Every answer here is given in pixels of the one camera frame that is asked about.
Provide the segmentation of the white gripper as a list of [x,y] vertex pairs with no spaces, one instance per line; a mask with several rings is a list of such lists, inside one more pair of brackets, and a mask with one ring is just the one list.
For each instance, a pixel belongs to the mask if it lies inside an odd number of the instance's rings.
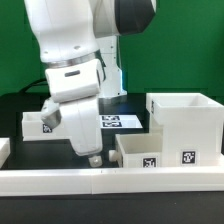
[[[102,151],[102,134],[99,118],[98,97],[92,96],[61,103],[60,113],[72,148],[79,156],[93,155]],[[100,167],[102,157],[88,158],[91,167]]]

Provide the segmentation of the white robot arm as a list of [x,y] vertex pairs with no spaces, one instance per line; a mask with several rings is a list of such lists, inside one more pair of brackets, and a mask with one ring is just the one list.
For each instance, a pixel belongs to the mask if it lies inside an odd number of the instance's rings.
[[47,65],[50,97],[42,121],[63,124],[75,153],[102,165],[98,95],[106,78],[97,40],[143,32],[156,0],[24,0],[31,29]]

